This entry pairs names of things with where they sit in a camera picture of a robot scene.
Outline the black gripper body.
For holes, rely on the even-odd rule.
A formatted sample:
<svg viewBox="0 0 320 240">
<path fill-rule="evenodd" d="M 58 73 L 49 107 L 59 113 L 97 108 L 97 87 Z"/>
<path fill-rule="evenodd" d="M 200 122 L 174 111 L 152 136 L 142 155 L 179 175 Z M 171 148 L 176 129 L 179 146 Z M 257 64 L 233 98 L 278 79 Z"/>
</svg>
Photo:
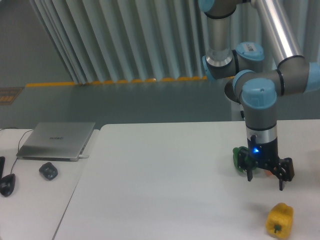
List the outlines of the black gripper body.
<svg viewBox="0 0 320 240">
<path fill-rule="evenodd" d="M 255 168 L 268 170 L 271 173 L 280 172 L 277 137 L 266 143 L 258 143 L 257 137 L 251 136 L 247 143 L 249 161 L 247 172 L 251 172 Z"/>
</svg>

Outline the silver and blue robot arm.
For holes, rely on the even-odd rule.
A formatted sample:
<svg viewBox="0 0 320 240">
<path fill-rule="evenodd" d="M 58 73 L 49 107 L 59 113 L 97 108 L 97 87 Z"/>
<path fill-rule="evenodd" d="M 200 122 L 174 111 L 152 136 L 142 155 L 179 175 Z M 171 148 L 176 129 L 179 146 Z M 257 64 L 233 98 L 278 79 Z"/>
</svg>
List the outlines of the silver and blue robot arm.
<svg viewBox="0 0 320 240">
<path fill-rule="evenodd" d="M 252 0 L 271 45 L 276 69 L 263 72 L 264 51 L 253 42 L 231 49 L 231 15 L 238 0 L 201 0 L 198 5 L 208 19 L 209 49 L 202 58 L 210 80 L 233 77 L 231 99 L 244 111 L 247 147 L 234 151 L 235 166 L 253 178 L 253 170 L 270 171 L 279 188 L 294 175 L 291 158 L 278 155 L 276 101 L 278 97 L 316 91 L 320 66 L 307 62 L 293 35 L 284 6 L 278 0 Z"/>
</svg>

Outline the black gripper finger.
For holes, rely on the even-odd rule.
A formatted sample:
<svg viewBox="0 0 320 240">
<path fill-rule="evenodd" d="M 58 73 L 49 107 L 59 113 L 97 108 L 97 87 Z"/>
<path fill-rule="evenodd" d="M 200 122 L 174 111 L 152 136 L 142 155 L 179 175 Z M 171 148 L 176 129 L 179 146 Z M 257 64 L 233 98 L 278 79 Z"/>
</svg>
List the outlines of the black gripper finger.
<svg viewBox="0 0 320 240">
<path fill-rule="evenodd" d="M 241 148 L 237 154 L 237 168 L 246 172 L 247 180 L 253 179 L 253 170 L 257 168 L 256 161 L 250 157 L 249 150 Z"/>
<path fill-rule="evenodd" d="M 277 158 L 271 173 L 279 179 L 279 190 L 283 191 L 284 183 L 291 182 L 294 177 L 293 160 L 290 157 Z"/>
</svg>

